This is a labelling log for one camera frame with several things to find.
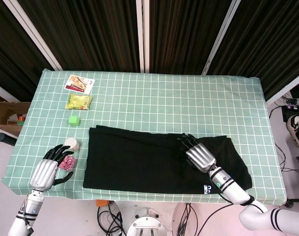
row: green cube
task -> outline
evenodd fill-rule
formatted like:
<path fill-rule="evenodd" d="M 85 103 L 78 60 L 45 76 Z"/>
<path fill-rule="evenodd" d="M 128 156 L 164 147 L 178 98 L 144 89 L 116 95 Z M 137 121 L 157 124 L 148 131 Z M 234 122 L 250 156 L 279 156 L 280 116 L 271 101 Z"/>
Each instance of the green cube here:
<path fill-rule="evenodd" d="M 70 116 L 69 117 L 69 124 L 73 126 L 78 126 L 80 123 L 80 118 L 78 116 Z"/>

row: shoe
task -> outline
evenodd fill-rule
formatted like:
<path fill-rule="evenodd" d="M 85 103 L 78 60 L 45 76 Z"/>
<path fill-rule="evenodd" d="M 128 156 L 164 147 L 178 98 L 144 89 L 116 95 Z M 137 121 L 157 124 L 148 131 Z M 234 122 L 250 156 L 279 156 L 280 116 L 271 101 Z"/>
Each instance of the shoe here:
<path fill-rule="evenodd" d="M 299 116 L 294 115 L 289 117 L 286 126 L 293 139 L 294 144 L 299 147 L 299 139 L 297 137 L 297 132 L 299 131 Z"/>

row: cardboard box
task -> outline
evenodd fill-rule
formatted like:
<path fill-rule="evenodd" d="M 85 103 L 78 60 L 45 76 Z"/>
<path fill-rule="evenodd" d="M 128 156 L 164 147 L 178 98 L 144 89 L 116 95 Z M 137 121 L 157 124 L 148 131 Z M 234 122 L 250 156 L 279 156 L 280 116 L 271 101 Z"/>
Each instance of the cardboard box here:
<path fill-rule="evenodd" d="M 17 114 L 22 116 L 28 112 L 30 102 L 0 102 L 0 129 L 18 137 L 22 130 L 22 126 L 7 125 L 7 119 Z"/>

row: grid pattern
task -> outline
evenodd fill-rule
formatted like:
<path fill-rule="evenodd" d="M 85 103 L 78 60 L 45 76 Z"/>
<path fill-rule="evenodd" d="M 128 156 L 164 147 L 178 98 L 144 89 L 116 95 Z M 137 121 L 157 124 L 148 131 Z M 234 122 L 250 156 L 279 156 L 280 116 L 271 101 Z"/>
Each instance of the grid pattern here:
<path fill-rule="evenodd" d="M 64 109 L 69 75 L 95 79 L 89 111 Z M 79 126 L 69 126 L 79 116 Z M 81 148 L 72 178 L 46 195 L 73 199 L 209 202 L 217 195 L 155 194 L 83 188 L 88 131 L 95 125 L 151 133 L 227 135 L 253 180 L 247 192 L 265 204 L 282 204 L 286 193 L 259 79 L 237 76 L 186 76 L 118 72 L 44 70 L 3 183 L 19 195 L 28 187 L 37 162 L 52 147 L 75 137 Z M 59 170 L 57 177 L 66 175 Z"/>

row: pink object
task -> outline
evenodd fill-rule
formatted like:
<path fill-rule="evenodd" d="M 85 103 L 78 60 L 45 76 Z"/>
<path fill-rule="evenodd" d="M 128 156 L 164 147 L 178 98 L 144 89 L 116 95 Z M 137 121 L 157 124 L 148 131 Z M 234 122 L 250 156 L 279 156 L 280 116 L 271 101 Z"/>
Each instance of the pink object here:
<path fill-rule="evenodd" d="M 70 171 L 75 164 L 75 158 L 72 156 L 66 156 L 60 164 L 60 168 L 66 171 Z"/>

